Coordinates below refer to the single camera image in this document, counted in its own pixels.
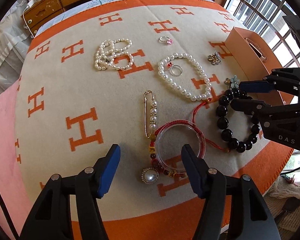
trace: orange box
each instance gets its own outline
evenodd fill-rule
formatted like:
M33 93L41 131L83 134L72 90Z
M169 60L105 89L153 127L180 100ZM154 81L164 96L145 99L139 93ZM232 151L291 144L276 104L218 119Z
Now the orange box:
M253 49L249 46L246 38L257 44L267 58L262 62ZM282 68L279 60L269 48L268 44L253 31L234 27L225 41L225 46L234 56L249 81L262 80L269 75L274 68ZM257 93L259 100L265 101L272 106L290 104L293 95L273 90L270 93Z

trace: pink fabric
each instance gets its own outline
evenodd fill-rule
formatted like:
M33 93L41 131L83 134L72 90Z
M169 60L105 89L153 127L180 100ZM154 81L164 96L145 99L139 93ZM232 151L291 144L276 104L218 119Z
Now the pink fabric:
M14 144L18 81L0 95L0 194L20 234L32 207L21 178ZM0 225L14 239L0 207Z

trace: pearl necklace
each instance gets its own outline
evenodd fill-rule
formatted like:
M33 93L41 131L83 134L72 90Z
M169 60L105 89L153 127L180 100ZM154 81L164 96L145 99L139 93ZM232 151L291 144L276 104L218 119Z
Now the pearl necklace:
M114 44L121 41L127 42L128 43L127 46L123 47L122 49L115 49ZM125 50L127 50L131 45L132 45L132 41L129 39L117 39L114 41L106 40L102 42L101 45L99 46L99 49L97 50L94 66L96 67L97 70L106 70L108 67L114 67L116 70L125 70L127 68L130 68L133 65L133 56ZM110 50L104 52L103 49L108 46L110 46ZM116 57L120 57L123 55L129 56L130 58L129 64L126 65L125 67L118 67L113 65L114 59Z
M203 78L206 88L204 94L199 95L192 95L190 92L188 92L186 89L179 86L176 82L173 81L172 78L168 76L168 74L164 71L164 67L167 66L167 64L174 60L175 58L184 58L187 59L199 72L199 75ZM202 66L189 54L187 53L173 53L171 56L168 56L164 59L162 59L158 63L158 75L162 77L162 79L170 85L173 89L181 93L181 95L184 95L186 98L189 98L191 101L200 101L200 100L207 100L208 98L211 98L211 83L209 78L207 77L206 73L204 73L204 70L202 69Z

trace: orange blanket border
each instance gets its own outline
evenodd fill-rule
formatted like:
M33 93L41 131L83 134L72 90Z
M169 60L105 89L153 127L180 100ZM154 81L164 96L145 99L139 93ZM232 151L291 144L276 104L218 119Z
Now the orange blanket border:
M29 47L28 53L38 45L53 37L54 35L66 30L78 23L84 22L94 17L112 13L114 11L125 10L134 7L152 6L152 5L182 5L208 8L218 11L227 12L222 6L215 2L206 0L120 0L111 3L106 3L94 8L90 8L76 15L73 15L56 25L45 30L43 33L35 37Z
M279 176L292 152L292 148L270 141L257 156L239 169L233 177L249 174L263 194ZM196 197L176 206L140 217L104 221L104 226L110 240L191 240L200 219L203 205L204 200ZM222 226L229 224L230 210L231 197L227 196ZM79 222L72 221L72 227L74 239L82 240Z

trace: black bead bracelet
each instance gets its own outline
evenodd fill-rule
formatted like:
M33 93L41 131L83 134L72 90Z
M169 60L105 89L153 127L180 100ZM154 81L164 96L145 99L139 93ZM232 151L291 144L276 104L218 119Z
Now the black bead bracelet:
M221 133L221 138L228 143L228 148L230 150L236 149L237 152L243 153L246 150L250 150L252 145L258 140L258 133L260 132L260 127L258 125L259 120L256 116L252 116L251 121L253 126L251 128L251 134L246 141L239 142L237 138L233 138L232 131L228 129L229 121L226 118L226 114L228 113L227 106L234 98L252 100L252 97L248 97L247 93L243 90L239 90L238 88L232 88L232 90L227 89L219 98L219 106L216 109L216 114L218 117L220 117L217 121L217 126L219 129L223 130Z

